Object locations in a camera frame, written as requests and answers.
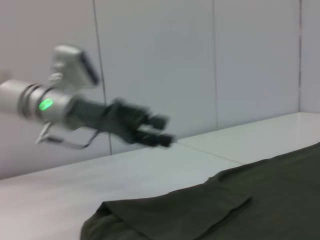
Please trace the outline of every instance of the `folded fabric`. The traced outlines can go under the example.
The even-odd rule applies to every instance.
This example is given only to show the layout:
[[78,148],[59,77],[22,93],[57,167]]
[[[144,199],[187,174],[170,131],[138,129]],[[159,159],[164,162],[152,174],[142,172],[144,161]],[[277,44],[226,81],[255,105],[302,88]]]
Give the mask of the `folded fabric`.
[[104,202],[82,240],[319,240],[320,143],[169,194]]

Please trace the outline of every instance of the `green led light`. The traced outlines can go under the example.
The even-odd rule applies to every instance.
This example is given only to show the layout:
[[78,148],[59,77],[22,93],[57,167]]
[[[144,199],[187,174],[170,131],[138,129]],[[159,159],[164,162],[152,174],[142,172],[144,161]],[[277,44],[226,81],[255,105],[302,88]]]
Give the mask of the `green led light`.
[[54,104],[54,101],[52,101],[51,98],[47,98],[46,100],[44,100],[42,103],[40,103],[39,105],[39,109],[41,111],[46,110],[47,108],[49,108],[52,104]]

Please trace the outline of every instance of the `white table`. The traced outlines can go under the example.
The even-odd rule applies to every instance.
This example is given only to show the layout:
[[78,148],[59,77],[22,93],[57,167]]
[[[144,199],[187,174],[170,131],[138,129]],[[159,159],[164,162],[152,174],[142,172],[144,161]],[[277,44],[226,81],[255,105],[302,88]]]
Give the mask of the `white table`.
[[294,113],[198,136],[179,144],[249,164],[320,142],[320,114]]
[[174,144],[0,181],[1,240],[78,240],[103,201],[147,198],[205,182],[240,164]]

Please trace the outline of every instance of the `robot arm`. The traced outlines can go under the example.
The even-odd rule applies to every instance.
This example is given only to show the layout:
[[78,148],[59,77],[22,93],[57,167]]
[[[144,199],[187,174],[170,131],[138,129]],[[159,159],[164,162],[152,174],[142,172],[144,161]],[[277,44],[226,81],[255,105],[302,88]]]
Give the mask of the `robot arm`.
[[[119,136],[128,144],[170,146],[173,137],[161,134],[166,127],[166,117],[151,116],[146,108],[121,100],[105,106],[88,102],[77,94],[81,89],[98,84],[97,74],[84,51],[60,45],[54,53],[50,86],[20,80],[7,80],[0,85],[0,112],[18,114],[24,119],[45,124],[37,143],[49,142],[84,149],[98,134],[105,132]],[[94,129],[95,134],[87,144],[78,145],[50,135],[53,125],[71,130],[87,127]]]

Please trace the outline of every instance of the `white wall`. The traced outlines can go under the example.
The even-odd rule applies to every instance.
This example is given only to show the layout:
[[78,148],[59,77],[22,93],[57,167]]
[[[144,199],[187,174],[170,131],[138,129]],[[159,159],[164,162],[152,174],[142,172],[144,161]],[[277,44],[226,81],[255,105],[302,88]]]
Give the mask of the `white wall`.
[[219,129],[298,112],[299,0],[215,0]]
[[320,1],[302,1],[301,111],[320,113]]
[[[11,69],[16,79],[46,83],[52,50],[60,43],[83,47],[100,69],[91,1],[2,0],[0,35],[0,68]],[[101,85],[86,93],[92,99],[104,101]],[[34,145],[40,130],[40,125],[0,116],[0,178],[106,156],[110,152],[106,135],[85,150]],[[89,130],[78,130],[69,139],[84,143],[90,134]]]
[[[213,0],[96,0],[106,96],[171,117],[177,138],[217,129]],[[113,153],[128,147],[112,138]]]

